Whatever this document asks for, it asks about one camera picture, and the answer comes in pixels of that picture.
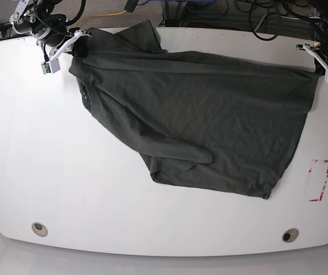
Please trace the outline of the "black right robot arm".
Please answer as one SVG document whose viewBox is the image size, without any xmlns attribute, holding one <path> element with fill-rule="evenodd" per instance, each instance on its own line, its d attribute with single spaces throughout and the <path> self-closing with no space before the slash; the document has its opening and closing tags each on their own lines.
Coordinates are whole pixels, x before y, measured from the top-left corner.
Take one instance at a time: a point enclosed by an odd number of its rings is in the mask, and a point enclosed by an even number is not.
<svg viewBox="0 0 328 275">
<path fill-rule="evenodd" d="M 59 47 L 72 37 L 68 28 L 83 14 L 86 1 L 81 1 L 74 18 L 68 20 L 64 14 L 54 14 L 60 1 L 19 1 L 9 22 L 16 34 L 29 34 L 43 46 Z"/>
</svg>

